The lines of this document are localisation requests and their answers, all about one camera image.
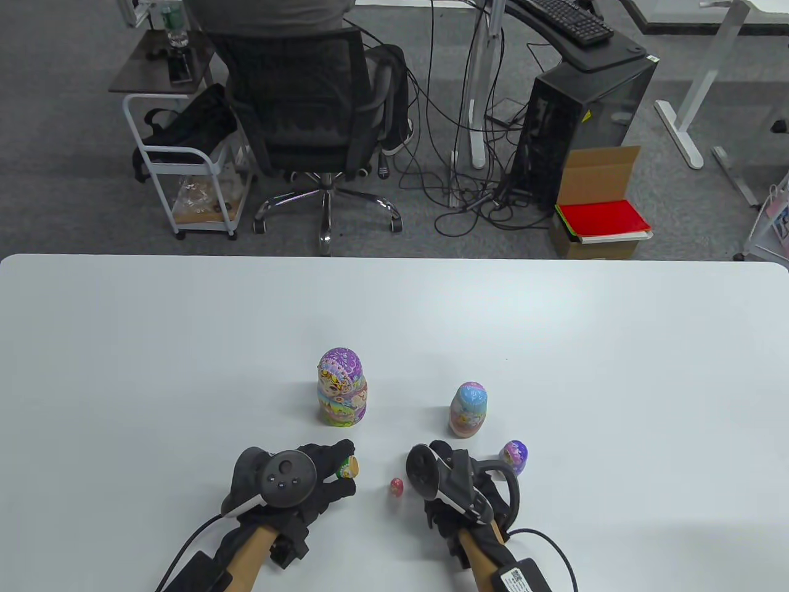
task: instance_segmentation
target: small purple matryoshka doll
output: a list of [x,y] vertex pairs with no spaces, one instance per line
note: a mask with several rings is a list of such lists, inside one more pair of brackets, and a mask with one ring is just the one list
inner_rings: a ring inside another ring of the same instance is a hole
[[521,474],[523,467],[526,466],[526,459],[529,451],[520,440],[510,440],[504,444],[504,448],[499,453],[499,458],[510,465],[516,475]]
[[335,427],[350,427],[365,416],[367,380],[353,350],[336,347],[318,362],[318,403],[323,420]]

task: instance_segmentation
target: person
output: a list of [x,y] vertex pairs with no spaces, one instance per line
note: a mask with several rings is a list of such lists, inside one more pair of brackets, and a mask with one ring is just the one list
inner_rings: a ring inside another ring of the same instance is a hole
[[[452,456],[450,445],[441,440],[434,441],[430,448],[443,458]],[[354,453],[353,442],[342,440],[333,446],[306,444],[299,450],[306,452],[315,463],[317,487],[294,508],[266,506],[238,516],[240,526],[224,537],[215,554],[216,562],[233,576],[224,592],[251,592],[258,571],[269,557],[283,568],[295,557],[303,557],[306,554],[306,527],[331,504],[356,493],[353,479],[324,482]],[[492,576],[500,568],[516,563],[499,531],[499,524],[506,520],[509,507],[490,475],[476,476],[474,486],[490,501],[495,516],[493,523],[472,523],[441,500],[425,501],[424,511],[430,528],[436,526],[447,541],[450,554],[456,556],[464,568],[471,568],[478,590],[492,592]]]
[[[186,12],[193,24],[204,30],[292,37],[335,31],[344,25],[345,14],[356,0],[185,0]],[[370,80],[381,65],[392,68],[392,126],[381,140],[381,152],[393,156],[413,137],[413,123],[408,118],[408,69],[402,49],[384,44],[365,52]]]

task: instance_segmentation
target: red folder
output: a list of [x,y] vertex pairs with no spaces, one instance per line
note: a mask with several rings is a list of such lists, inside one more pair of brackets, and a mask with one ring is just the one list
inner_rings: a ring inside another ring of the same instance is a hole
[[628,200],[599,204],[557,205],[567,228],[578,237],[609,236],[633,232],[650,232],[636,208]]

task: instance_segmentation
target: vr controller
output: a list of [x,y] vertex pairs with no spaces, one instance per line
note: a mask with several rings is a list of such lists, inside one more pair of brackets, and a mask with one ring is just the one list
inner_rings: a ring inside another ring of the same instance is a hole
[[309,497],[317,482],[315,464],[302,451],[285,450],[272,455],[262,448],[247,448],[233,469],[230,493],[222,502],[222,515],[234,518],[255,506],[298,506]]
[[504,475],[510,491],[510,512],[499,525],[506,531],[518,517],[521,494],[518,476],[504,461],[478,461],[467,450],[455,450],[443,459],[426,444],[411,448],[406,459],[406,475],[419,495],[427,501],[441,500],[478,524],[490,524],[494,515],[488,498],[474,487],[474,478],[493,470]]

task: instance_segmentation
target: computer case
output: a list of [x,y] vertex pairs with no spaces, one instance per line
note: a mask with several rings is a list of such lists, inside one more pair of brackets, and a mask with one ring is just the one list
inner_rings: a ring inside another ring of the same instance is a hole
[[622,144],[657,62],[648,56],[595,73],[561,63],[535,78],[510,193],[552,209],[570,150]]

